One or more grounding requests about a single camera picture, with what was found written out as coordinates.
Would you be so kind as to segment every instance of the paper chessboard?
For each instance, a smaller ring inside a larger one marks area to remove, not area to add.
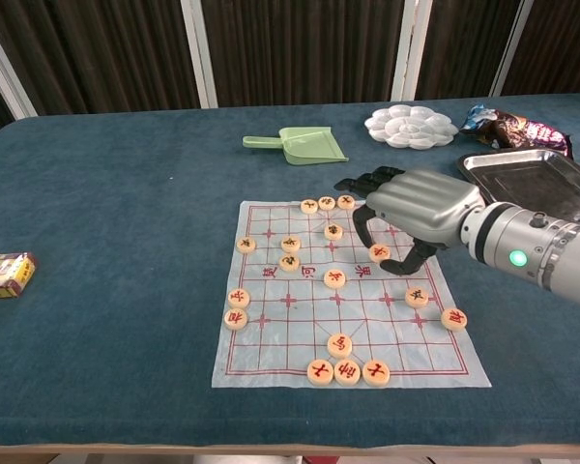
[[[436,257],[414,275],[389,274],[369,260],[354,230],[352,210],[306,215],[299,205],[241,204],[236,239],[249,236],[257,246],[250,254],[234,250],[227,291],[248,291],[248,323],[230,331],[222,322],[227,301],[219,309],[213,387],[314,387],[307,380],[307,366],[314,359],[334,365],[326,345],[337,333],[350,335],[350,359],[359,366],[371,359],[388,365],[389,388],[490,387],[468,333],[452,333],[440,322],[441,312],[455,302]],[[325,239],[329,222],[344,229],[342,239]],[[408,235],[383,220],[373,219],[369,227],[376,243],[391,248],[392,259],[403,258],[412,246]],[[286,235],[302,242],[296,253],[301,266],[294,273],[278,264]],[[338,290],[323,283],[331,268],[346,274],[346,284]],[[411,286],[428,292],[426,307],[415,310],[404,302]],[[328,388],[342,387],[333,380]],[[360,380],[351,388],[370,387]]]

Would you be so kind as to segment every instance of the table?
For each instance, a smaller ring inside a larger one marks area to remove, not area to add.
[[[420,104],[461,124],[477,102],[570,133],[580,162],[580,94]],[[0,446],[580,446],[580,306],[463,248],[439,261],[493,388],[211,389],[242,200],[331,194],[382,164],[461,177],[455,160],[486,151],[464,135],[425,152],[379,144],[363,120],[388,104],[55,116],[2,129],[0,252],[32,251],[40,265],[22,298],[0,301]],[[350,161],[296,167],[241,145],[286,126],[332,126]]]

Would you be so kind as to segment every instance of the silver robotic arm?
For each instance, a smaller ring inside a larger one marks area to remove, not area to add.
[[[486,206],[479,189],[425,170],[379,167],[338,190],[365,198],[353,214],[366,247],[373,245],[367,222],[381,218],[414,238],[404,261],[381,267],[404,276],[419,270],[441,248],[466,246],[471,257],[580,303],[580,225],[510,203]]]

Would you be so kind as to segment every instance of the stainless steel tray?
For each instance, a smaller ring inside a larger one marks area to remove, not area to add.
[[[580,166],[556,150],[471,154],[458,169],[486,201],[508,201],[580,224]]]

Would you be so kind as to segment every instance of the small box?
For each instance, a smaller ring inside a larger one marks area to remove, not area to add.
[[[0,298],[21,295],[36,269],[32,253],[0,254]]]

